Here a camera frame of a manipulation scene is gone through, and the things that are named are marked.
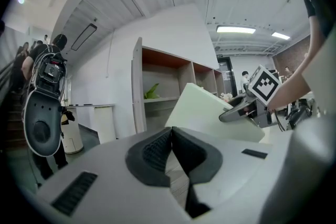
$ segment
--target camera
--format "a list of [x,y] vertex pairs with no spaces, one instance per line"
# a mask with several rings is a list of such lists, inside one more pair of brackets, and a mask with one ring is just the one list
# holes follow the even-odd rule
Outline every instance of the camera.
[[54,98],[60,98],[60,85],[66,76],[66,60],[61,55],[41,60],[36,74],[35,87]]

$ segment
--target doorway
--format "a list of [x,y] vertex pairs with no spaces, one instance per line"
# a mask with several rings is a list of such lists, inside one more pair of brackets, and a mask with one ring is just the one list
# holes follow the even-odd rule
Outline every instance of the doorway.
[[231,93],[233,97],[237,96],[237,87],[235,75],[232,71],[232,64],[229,57],[220,57],[217,55],[219,70],[223,74],[225,93]]

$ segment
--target white wall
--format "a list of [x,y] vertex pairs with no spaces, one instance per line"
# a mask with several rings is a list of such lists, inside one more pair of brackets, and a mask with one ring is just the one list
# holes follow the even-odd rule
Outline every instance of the white wall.
[[253,74],[259,65],[268,69],[275,69],[275,65],[272,57],[268,56],[237,56],[230,57],[232,69],[235,74],[235,80],[237,85],[237,92],[241,90],[240,80],[243,71],[248,72],[248,78]]
[[2,20],[4,21],[5,25],[11,29],[19,31],[21,33],[27,33],[29,29],[29,22],[28,20],[23,17],[16,15],[13,12],[7,11]]
[[44,40],[44,35],[48,35],[48,39],[51,37],[51,31],[46,30],[44,28],[39,28],[36,26],[30,26],[29,35],[36,40]]
[[[117,137],[135,133],[131,60],[139,37],[143,38],[143,46],[218,68],[210,36],[193,4],[164,10],[152,18],[141,19],[116,30],[110,51],[111,37],[108,36],[73,67],[71,102],[115,103]],[[93,109],[78,108],[77,111],[78,122],[95,130]]]
[[5,27],[0,38],[0,69],[15,58],[17,49],[25,42],[28,42],[30,47],[32,38],[10,27]]

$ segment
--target person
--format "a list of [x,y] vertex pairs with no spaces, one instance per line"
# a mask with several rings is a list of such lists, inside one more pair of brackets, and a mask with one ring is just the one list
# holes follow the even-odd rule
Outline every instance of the person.
[[30,47],[30,52],[35,49],[35,46],[36,46],[36,40],[33,42],[33,45]]
[[[65,35],[59,34],[52,41],[51,45],[43,44],[43,42],[40,40],[36,42],[38,45],[36,46],[34,50],[31,51],[30,55],[25,59],[25,61],[22,64],[22,72],[23,72],[25,79],[27,80],[27,83],[24,88],[25,91],[23,92],[23,99],[24,99],[23,102],[24,103],[26,102],[25,99],[27,97],[27,91],[30,91],[30,78],[32,75],[32,69],[33,69],[34,62],[40,56],[45,55],[47,53],[50,53],[50,52],[60,53],[64,49],[67,41],[68,39]],[[56,161],[58,169],[61,169],[62,167],[68,164],[68,162],[66,161],[62,142],[60,143],[58,151],[54,154],[54,159]],[[33,152],[33,160],[37,168],[39,169],[43,179],[48,179],[51,175],[53,175],[53,172],[48,164],[47,158],[38,156]]]
[[43,44],[49,44],[50,40],[48,38],[48,35],[44,35],[44,40],[43,40]]
[[241,75],[243,76],[242,79],[240,80],[240,87],[241,87],[241,92],[245,93],[245,88],[244,88],[244,84],[248,83],[248,72],[244,71],[243,73],[241,73]]
[[25,84],[25,78],[23,76],[23,73],[21,71],[21,66],[26,57],[29,55],[28,53],[29,43],[25,42],[23,46],[19,47],[16,53],[16,58],[13,62],[12,72],[11,72],[11,78],[10,78],[10,90],[13,93],[17,93],[20,89],[23,88]]
[[285,67],[285,76],[284,76],[284,82],[287,81],[292,75],[293,73],[289,70],[289,67]]
[[268,109],[274,111],[276,108],[285,106],[298,100],[310,91],[308,84],[302,76],[303,71],[321,49],[325,39],[328,37],[334,23],[336,15],[330,9],[330,4],[326,0],[303,0],[310,24],[310,46],[307,57],[294,72],[293,75],[281,85],[277,93],[270,100]]

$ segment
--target wooden shelf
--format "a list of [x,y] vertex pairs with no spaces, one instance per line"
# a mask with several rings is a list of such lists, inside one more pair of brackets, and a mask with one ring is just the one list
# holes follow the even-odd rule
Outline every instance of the wooden shelf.
[[144,99],[144,103],[155,103],[155,102],[165,102],[165,101],[174,101],[178,100],[180,97],[162,97],[162,98],[155,98],[155,99]]
[[201,66],[195,62],[193,63],[193,65],[196,73],[204,73],[212,70],[210,67]]
[[217,92],[216,79],[213,69],[207,70],[205,72],[195,71],[196,84],[201,85],[204,90],[208,92]]
[[178,69],[190,61],[160,51],[142,48],[142,63]]
[[216,87],[217,87],[217,93],[220,95],[221,93],[226,93],[225,86],[224,86],[224,80],[223,80],[223,74],[218,71],[214,70],[215,79],[216,79]]

